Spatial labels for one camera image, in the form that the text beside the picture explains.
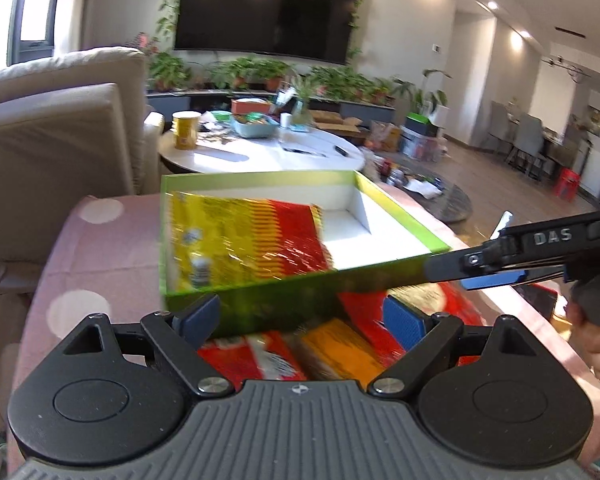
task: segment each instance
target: black tv screen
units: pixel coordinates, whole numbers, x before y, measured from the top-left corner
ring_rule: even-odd
[[[181,0],[175,47],[344,63],[355,1]]]

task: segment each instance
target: metal bolt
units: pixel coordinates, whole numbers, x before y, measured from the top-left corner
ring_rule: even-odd
[[[231,387],[224,377],[205,377],[200,379],[198,389],[204,394],[223,394]]]
[[[399,394],[404,390],[404,383],[394,377],[385,377],[374,383],[374,390],[379,394]]]

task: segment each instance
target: green box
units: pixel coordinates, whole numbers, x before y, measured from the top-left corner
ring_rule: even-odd
[[[337,270],[253,285],[177,291],[171,257],[170,201],[178,191],[231,198],[314,203],[323,212],[323,241]],[[425,282],[429,253],[449,247],[378,186],[355,171],[180,174],[162,178],[160,293],[171,311],[208,292],[222,301],[214,336],[292,330],[316,316],[340,314],[339,292],[372,292]]]

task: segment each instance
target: curtain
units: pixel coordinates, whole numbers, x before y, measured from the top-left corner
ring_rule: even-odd
[[[85,2],[86,0],[58,0],[54,56],[81,49]]]

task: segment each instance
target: polka dot tablecloth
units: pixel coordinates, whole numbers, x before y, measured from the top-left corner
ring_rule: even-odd
[[[465,245],[405,193],[384,187],[414,218],[454,249]],[[66,220],[42,274],[22,337],[16,388],[85,316],[104,312],[113,323],[138,322],[160,310],[158,249],[160,197],[83,199]],[[595,413],[585,461],[600,454],[600,383],[554,329],[510,287],[480,293],[483,316],[518,316],[586,391]],[[9,470],[22,463],[10,437]]]

